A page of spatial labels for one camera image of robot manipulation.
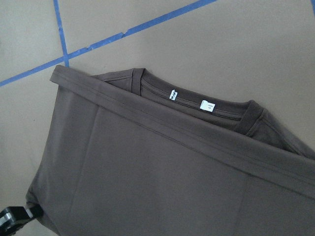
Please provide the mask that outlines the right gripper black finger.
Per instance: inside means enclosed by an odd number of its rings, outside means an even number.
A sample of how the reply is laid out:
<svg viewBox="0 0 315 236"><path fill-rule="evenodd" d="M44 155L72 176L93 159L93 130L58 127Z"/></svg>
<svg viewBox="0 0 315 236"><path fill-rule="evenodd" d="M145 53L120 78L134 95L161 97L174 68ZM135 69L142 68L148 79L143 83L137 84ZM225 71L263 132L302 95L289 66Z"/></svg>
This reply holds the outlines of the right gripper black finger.
<svg viewBox="0 0 315 236"><path fill-rule="evenodd" d="M40 205L31 208L9 206L0 212L0 235L12 236L27 223L43 215Z"/></svg>

